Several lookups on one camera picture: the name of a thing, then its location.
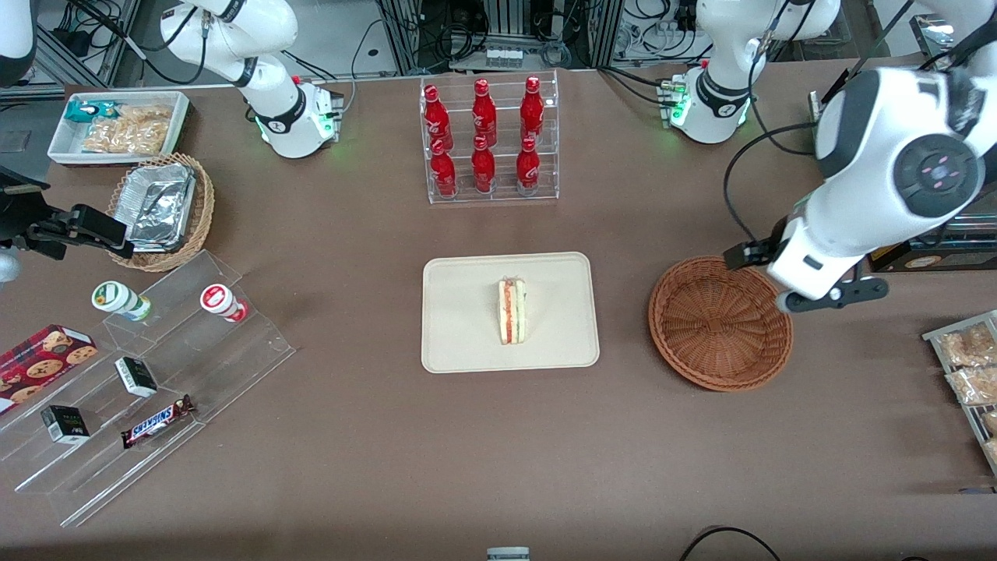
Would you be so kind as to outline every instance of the black box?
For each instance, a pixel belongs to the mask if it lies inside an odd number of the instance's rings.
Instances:
[[[152,397],[157,390],[153,374],[146,364],[137,358],[122,356],[115,360],[118,376],[125,383],[125,391],[138,397]]]
[[[53,442],[79,444],[90,438],[90,431],[83,422],[83,415],[76,407],[49,405],[42,409],[42,422],[48,428]]]

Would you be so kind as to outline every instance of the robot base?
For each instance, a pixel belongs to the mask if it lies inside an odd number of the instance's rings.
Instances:
[[[661,108],[661,120],[665,128],[678,129],[696,142],[722,143],[734,136],[734,131],[748,118],[751,101],[744,104],[740,115],[736,114],[737,106],[731,105],[729,117],[717,117],[696,91],[696,80],[702,73],[702,68],[693,68],[686,74],[676,74],[671,83],[658,88],[659,101],[675,104]]]
[[[343,98],[333,98],[328,90],[313,84],[300,84],[305,94],[305,110],[286,133],[268,132],[259,125],[263,140],[284,158],[304,158],[328,142],[339,141],[343,121]]]

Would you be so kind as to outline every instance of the cookie box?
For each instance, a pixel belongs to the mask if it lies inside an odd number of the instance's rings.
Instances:
[[[88,336],[49,325],[0,354],[0,415],[97,354]]]

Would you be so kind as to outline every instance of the bottle cap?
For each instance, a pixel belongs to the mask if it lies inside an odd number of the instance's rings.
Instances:
[[[200,293],[200,306],[211,313],[224,313],[232,307],[234,296],[224,284],[212,284]]]

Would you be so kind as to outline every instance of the clear acrylic rack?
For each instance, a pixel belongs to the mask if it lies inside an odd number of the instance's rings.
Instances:
[[[526,78],[540,79],[540,97],[543,98],[543,132],[537,139],[536,153],[540,156],[539,189],[532,197],[523,197],[516,190],[515,159],[519,155],[519,105],[525,93]],[[422,79],[419,94],[419,123],[423,132],[423,159],[426,163],[426,185],[431,204],[488,203],[528,203],[557,199],[560,195],[559,168],[559,121],[557,95],[557,74],[555,72],[515,72],[487,74],[492,99],[498,110],[498,143],[492,147],[496,158],[496,186],[489,195],[482,195],[475,189],[474,170],[471,168],[471,155],[475,151],[475,124],[471,109],[475,104],[475,80],[481,76],[444,74]],[[450,128],[454,136],[454,148],[450,157],[457,169],[457,196],[444,199],[433,183],[433,170],[430,168],[430,138],[423,115],[426,112],[426,97],[423,90],[433,84],[440,90],[440,101],[450,115]]]
[[[78,526],[293,354],[280,330],[255,310],[239,279],[201,251],[143,292],[153,303],[144,321],[110,315],[91,329],[101,351],[95,361],[57,380],[36,402],[0,417],[0,466],[15,489],[47,495],[62,526]],[[230,323],[200,308],[201,290],[216,282],[248,302],[246,319]],[[146,363],[159,386],[155,395],[144,399],[125,391],[114,367],[122,356]],[[185,394],[193,413],[124,449],[122,431]],[[91,437],[75,446],[54,443],[39,414],[49,404],[80,408]]]

